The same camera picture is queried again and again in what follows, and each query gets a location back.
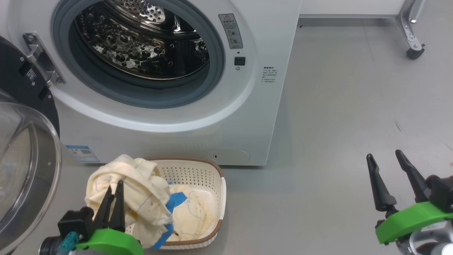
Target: washing machine door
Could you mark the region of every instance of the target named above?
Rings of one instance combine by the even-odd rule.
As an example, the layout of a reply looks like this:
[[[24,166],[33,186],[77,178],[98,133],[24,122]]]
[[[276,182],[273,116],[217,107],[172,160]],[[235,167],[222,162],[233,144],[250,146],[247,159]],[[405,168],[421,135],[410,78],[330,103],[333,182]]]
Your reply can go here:
[[[43,217],[61,167],[53,96],[38,68],[0,37],[0,255]]]

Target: cream cloth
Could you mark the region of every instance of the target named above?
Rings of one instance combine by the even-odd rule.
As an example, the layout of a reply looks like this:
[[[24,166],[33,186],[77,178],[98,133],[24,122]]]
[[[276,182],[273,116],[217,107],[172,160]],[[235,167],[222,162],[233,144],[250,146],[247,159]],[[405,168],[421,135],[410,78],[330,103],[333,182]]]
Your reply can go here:
[[[214,221],[211,209],[205,200],[198,197],[187,185],[170,185],[170,192],[182,192],[187,199],[173,209],[174,234],[167,241],[199,239]]]
[[[135,223],[132,235],[143,247],[154,245],[167,232],[164,225],[172,222],[172,214],[165,207],[169,185],[155,175],[156,166],[143,158],[121,155],[91,174],[87,184],[85,202],[96,215],[108,186],[114,193],[118,181],[123,180],[126,227]]]

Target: white washing machine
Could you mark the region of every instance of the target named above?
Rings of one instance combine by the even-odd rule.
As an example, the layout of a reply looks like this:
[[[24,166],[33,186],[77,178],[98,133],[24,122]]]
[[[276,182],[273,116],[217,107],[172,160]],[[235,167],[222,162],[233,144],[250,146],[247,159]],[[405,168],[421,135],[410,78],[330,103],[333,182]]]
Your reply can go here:
[[[125,153],[259,166],[300,5],[0,0],[0,36],[48,81],[61,141],[79,162]],[[34,74],[25,75],[33,86]]]

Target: laundry basket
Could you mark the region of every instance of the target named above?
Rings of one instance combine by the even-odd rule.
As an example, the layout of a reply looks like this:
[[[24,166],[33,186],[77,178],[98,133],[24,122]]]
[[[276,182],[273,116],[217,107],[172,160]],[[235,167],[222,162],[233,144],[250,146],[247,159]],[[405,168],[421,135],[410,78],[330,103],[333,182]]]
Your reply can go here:
[[[161,250],[187,250],[210,245],[217,237],[225,214],[227,187],[220,167],[204,159],[146,157],[157,163],[158,175],[172,184],[190,186],[196,194],[209,205],[214,222],[200,239],[189,241],[166,242]],[[132,234],[134,226],[129,226],[126,233]]]

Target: warning label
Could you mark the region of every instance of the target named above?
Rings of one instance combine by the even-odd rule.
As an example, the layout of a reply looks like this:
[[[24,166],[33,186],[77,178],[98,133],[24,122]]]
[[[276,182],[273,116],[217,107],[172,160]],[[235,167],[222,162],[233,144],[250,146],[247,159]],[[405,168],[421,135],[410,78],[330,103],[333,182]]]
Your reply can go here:
[[[263,75],[261,76],[261,82],[275,82],[277,76],[277,69],[273,66],[263,67]]]
[[[230,49],[242,49],[242,38],[233,13],[219,14]]]

